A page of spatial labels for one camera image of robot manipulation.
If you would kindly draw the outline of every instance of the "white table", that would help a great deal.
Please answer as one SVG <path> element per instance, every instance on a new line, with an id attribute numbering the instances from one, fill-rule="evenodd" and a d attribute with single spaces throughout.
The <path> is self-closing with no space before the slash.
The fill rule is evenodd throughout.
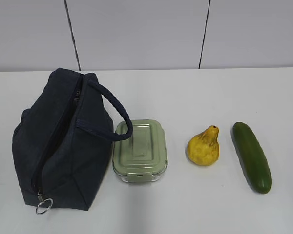
<path id="1" fill-rule="evenodd" d="M 0 73 L 0 234 L 293 234 L 293 68 L 96 72 L 132 119 L 161 123 L 167 171 L 157 182 L 133 185 L 110 164 L 88 212 L 38 216 L 24 205 L 11 138 L 49 74 Z M 116 126 L 121 117 L 106 108 Z M 230 137 L 237 121 L 250 125 L 266 154 L 273 179 L 266 195 L 244 178 Z M 212 124 L 220 129 L 220 157 L 198 167 L 185 146 Z"/>

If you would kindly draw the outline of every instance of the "yellow pear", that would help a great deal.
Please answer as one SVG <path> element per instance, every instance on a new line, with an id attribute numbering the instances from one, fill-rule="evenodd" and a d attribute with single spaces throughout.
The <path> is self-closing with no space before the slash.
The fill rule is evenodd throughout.
<path id="1" fill-rule="evenodd" d="M 219 158 L 218 133 L 219 129 L 212 125 L 194 136 L 188 143 L 188 158 L 201 166 L 209 166 L 217 161 Z"/>

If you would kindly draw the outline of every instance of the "cucumber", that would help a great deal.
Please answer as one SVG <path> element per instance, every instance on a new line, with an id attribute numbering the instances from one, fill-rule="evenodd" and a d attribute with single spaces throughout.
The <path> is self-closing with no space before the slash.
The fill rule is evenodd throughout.
<path id="1" fill-rule="evenodd" d="M 232 134 L 249 185 L 260 194 L 268 193 L 272 186 L 272 177 L 265 154 L 253 131 L 245 123 L 238 122 L 234 124 Z"/>

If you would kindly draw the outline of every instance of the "white wall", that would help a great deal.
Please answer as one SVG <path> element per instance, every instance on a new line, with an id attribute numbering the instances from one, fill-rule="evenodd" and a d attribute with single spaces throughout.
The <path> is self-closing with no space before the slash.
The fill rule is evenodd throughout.
<path id="1" fill-rule="evenodd" d="M 0 0 L 0 71 L 77 69 L 62 0 Z"/>
<path id="2" fill-rule="evenodd" d="M 209 0 L 67 0 L 83 70 L 198 68 Z M 293 0 L 211 0 L 201 68 L 293 66 Z M 77 70 L 63 0 L 0 0 L 0 71 Z"/>
<path id="3" fill-rule="evenodd" d="M 293 67 L 293 0 L 211 0 L 201 68 Z"/>
<path id="4" fill-rule="evenodd" d="M 198 68 L 208 0 L 68 0 L 82 69 Z"/>

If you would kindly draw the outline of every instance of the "green food container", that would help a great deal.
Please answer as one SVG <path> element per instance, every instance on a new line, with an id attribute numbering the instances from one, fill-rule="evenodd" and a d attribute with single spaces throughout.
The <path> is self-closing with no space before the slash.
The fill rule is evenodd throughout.
<path id="1" fill-rule="evenodd" d="M 124 182 L 158 180 L 168 165 L 164 130 L 155 120 L 132 120 L 133 134 L 114 145 L 113 168 Z M 116 129 L 127 132 L 121 122 Z"/>

